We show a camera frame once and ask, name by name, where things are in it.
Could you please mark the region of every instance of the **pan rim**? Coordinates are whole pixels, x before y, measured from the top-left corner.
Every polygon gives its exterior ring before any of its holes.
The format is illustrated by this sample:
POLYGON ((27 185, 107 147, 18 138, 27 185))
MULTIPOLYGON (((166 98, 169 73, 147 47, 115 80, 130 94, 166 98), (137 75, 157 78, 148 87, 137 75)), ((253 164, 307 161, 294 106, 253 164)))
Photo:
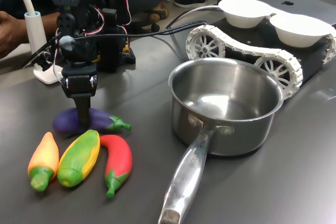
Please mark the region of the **pan rim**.
POLYGON ((258 68, 250 63, 247 63, 247 62, 244 62, 244 61, 240 61, 240 60, 234 60, 234 59, 227 59, 227 58, 202 58, 202 59, 196 59, 196 60, 189 60, 189 61, 186 61, 180 65, 178 65, 169 75, 169 78, 168 78, 168 85, 169 85, 169 89, 170 89, 170 92, 171 94, 173 95, 173 97, 180 103, 180 105, 182 105, 183 107, 185 107, 186 109, 190 110, 191 112, 201 116, 201 117, 204 117, 204 118, 207 118, 207 119, 211 119, 211 120, 217 120, 217 121, 222 121, 222 122, 252 122, 252 121, 258 121, 258 120, 261 120, 261 119, 264 119, 264 118, 267 118, 271 115, 273 115, 275 112, 277 112, 282 104, 284 103, 284 93, 278 83, 277 80, 275 80, 272 75, 270 73, 268 73, 267 71, 265 71, 264 69, 261 69, 261 68, 258 68), (199 113, 198 111, 192 109, 191 107, 189 107, 188 105, 186 105, 184 102, 182 102, 178 97, 177 95, 175 94, 174 92, 174 89, 173 89, 173 79, 174 77, 176 76, 176 74, 183 68, 185 68, 186 66, 188 65, 192 65, 192 64, 195 64, 195 62, 198 62, 198 61, 218 61, 218 62, 227 62, 227 63, 231 63, 231 64, 241 64, 241 65, 244 65, 244 66, 247 66, 247 67, 251 67, 251 68, 254 68, 255 70, 259 71, 260 73, 266 75, 269 77, 269 79, 271 81, 274 82, 275 85, 277 85, 277 91, 279 93, 279 101, 278 101, 278 104, 273 108, 273 110, 271 110, 270 112, 268 112, 267 114, 264 114, 262 116, 259 116, 257 118, 250 118, 250 119, 241 119, 241 120, 235 120, 235 119, 223 119, 223 118, 217 118, 215 116, 208 116, 208 115, 203 115, 201 113, 199 113))

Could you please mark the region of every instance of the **purple eggplant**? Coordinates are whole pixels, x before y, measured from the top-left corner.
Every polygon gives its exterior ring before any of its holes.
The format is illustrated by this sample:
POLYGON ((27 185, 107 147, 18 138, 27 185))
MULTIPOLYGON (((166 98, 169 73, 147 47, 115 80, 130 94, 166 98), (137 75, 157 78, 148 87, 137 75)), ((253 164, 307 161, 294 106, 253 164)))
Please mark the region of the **purple eggplant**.
MULTIPOLYGON (((91 124, 88 129, 90 130, 111 132, 120 128, 125 128, 128 131, 132 129, 130 124, 124 123, 121 118, 109 113, 90 108, 89 114, 91 124)), ((52 124, 55 131, 59 133, 82 134, 88 130, 81 126, 76 108, 59 113, 52 124)))

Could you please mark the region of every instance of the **white paper bowl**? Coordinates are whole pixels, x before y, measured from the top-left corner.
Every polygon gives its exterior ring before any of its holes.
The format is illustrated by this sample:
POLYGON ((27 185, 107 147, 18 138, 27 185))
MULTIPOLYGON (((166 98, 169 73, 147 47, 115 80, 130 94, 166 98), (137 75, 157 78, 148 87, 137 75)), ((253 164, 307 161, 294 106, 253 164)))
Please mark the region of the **white paper bowl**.
POLYGON ((225 13, 229 24, 239 28, 257 26, 274 10, 268 4, 257 0, 222 0, 218 5, 225 13))
POLYGON ((270 20, 279 39, 288 46, 305 48, 332 32, 332 26, 319 19, 298 14, 277 14, 270 20))

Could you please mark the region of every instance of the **pan rivet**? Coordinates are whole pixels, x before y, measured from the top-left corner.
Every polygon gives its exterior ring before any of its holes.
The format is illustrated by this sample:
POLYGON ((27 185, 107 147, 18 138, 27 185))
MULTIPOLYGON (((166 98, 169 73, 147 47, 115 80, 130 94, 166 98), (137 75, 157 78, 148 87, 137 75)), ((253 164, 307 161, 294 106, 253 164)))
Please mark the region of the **pan rivet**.
POLYGON ((223 135, 230 136, 233 133, 233 128, 231 128, 230 126, 222 126, 220 128, 220 132, 223 135))
POLYGON ((189 123, 190 123, 191 126, 194 126, 194 127, 198 126, 198 120, 197 120, 196 117, 190 115, 188 117, 188 121, 189 121, 189 123))

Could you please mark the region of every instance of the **toy red pepper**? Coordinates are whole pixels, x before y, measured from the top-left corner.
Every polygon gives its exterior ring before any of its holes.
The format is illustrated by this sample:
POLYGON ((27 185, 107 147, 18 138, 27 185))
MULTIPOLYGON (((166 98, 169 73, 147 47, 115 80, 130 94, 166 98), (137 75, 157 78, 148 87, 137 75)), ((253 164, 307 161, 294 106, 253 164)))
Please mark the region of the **toy red pepper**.
POLYGON ((114 197, 114 191, 128 178, 132 169, 131 149, 124 139, 116 135, 105 135, 100 138, 100 144, 108 149, 105 170, 105 182, 109 188, 106 196, 114 197))

